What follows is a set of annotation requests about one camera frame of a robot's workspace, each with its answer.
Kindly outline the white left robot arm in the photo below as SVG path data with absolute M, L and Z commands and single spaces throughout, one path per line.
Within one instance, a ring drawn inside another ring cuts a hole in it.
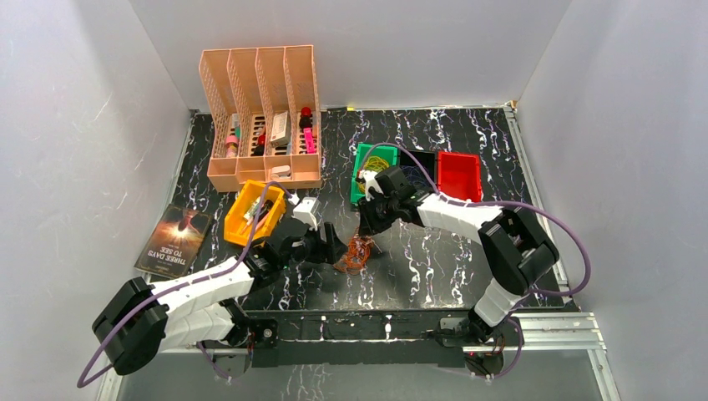
M 249 323 L 236 298 L 268 287 L 291 265 L 334 264 L 346 252 L 330 222 L 313 228 L 287 218 L 270 235 L 253 240 L 244 256 L 171 281 L 129 280 L 94 320 L 92 331 L 119 375 L 187 344 L 217 341 L 238 348 L 251 332 L 262 331 Z

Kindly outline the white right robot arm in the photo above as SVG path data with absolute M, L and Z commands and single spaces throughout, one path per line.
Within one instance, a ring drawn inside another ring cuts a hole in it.
M 493 345 L 512 309 L 559 261 L 558 248 L 534 211 L 518 202 L 483 206 L 417 188 L 397 165 L 380 172 L 360 170 L 356 181 L 365 187 L 357 202 L 359 236 L 377 235 L 403 221 L 446 230 L 482 247 L 492 279 L 469 311 L 467 326 L 453 329 L 454 336 Z

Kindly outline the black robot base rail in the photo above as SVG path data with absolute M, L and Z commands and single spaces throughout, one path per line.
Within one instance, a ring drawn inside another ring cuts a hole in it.
M 288 365 L 431 364 L 500 378 L 518 363 L 525 344 L 520 321 L 493 328 L 465 309 L 248 311 L 233 345 L 207 340 L 222 372 L 241 353 L 249 368 Z

